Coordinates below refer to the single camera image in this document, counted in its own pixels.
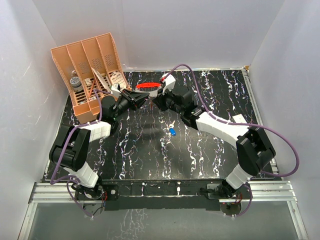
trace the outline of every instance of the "white wall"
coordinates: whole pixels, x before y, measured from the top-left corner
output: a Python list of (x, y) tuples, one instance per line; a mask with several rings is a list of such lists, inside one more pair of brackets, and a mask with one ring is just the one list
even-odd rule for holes
[[(311, 240), (319, 239), (320, 2), (286, 0), (250, 67), (263, 123), (294, 143), (301, 164), (289, 179)], [(294, 156), (273, 137), (281, 173)]]
[(66, 87), (56, 47), (31, 0), (0, 1), (0, 239), (16, 240), (47, 164)]
[(111, 32), (122, 64), (249, 65), (283, 0), (33, 0), (57, 45)]

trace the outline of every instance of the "blue object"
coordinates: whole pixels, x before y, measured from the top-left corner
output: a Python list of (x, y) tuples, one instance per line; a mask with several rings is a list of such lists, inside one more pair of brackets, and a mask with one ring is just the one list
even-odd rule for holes
[(169, 131), (170, 131), (170, 133), (171, 133), (172, 136), (177, 135), (177, 134), (176, 134), (176, 131), (175, 131), (173, 128), (170, 128)]

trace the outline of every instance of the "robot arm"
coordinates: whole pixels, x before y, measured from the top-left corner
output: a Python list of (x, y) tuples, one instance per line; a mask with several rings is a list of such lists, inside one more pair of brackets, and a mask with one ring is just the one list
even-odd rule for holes
[(231, 198), (275, 157), (276, 152), (266, 132), (259, 127), (228, 125), (213, 119), (194, 103), (193, 92), (188, 87), (175, 86), (172, 75), (164, 77), (161, 80), (162, 88), (153, 100), (160, 110), (171, 109), (179, 113), (187, 126), (215, 135), (237, 149), (239, 163), (217, 189), (220, 196)]
[[(112, 88), (112, 90), (117, 94), (120, 92), (117, 87)], [(148, 99), (149, 93), (124, 89), (117, 96), (117, 101), (111, 95), (102, 99), (102, 116), (100, 122), (91, 122), (87, 126), (76, 129), (60, 163), (63, 169), (71, 175), (76, 176), (79, 180), (79, 184), (72, 185), (72, 188), (78, 192), (86, 193), (87, 196), (100, 196), (101, 189), (99, 189), (99, 186), (102, 184), (102, 179), (86, 162), (89, 143), (113, 135), (119, 125), (117, 117), (128, 109), (136, 110), (140, 108)], [(74, 126), (61, 125), (49, 153), (49, 159), (55, 164), (58, 162), (63, 146), (73, 128)]]

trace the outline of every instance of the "cylindrical container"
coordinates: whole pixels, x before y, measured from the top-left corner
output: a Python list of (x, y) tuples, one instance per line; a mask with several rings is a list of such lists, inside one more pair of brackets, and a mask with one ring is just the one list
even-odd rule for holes
[(84, 88), (82, 87), (80, 78), (77, 76), (74, 76), (73, 78), (70, 79), (70, 84), (73, 87), (73, 90), (75, 92), (80, 92), (82, 91)]

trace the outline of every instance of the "orange plastic organizer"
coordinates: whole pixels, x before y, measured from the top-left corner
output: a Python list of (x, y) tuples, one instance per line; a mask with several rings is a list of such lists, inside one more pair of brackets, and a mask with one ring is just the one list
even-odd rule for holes
[[(107, 91), (93, 73), (92, 68), (103, 76), (109, 88), (112, 85), (111, 75), (115, 71), (122, 75), (125, 88), (130, 87), (122, 70), (111, 33), (59, 46), (51, 49), (51, 53), (69, 91), (74, 115), (82, 124), (95, 120), (100, 112), (98, 100), (95, 98), (94, 91), (91, 91), (92, 85), (93, 89)], [(70, 79), (75, 73), (83, 87), (83, 90), (78, 92), (75, 92), (70, 84)], [(100, 100), (106, 95), (101, 92), (98, 94)]]

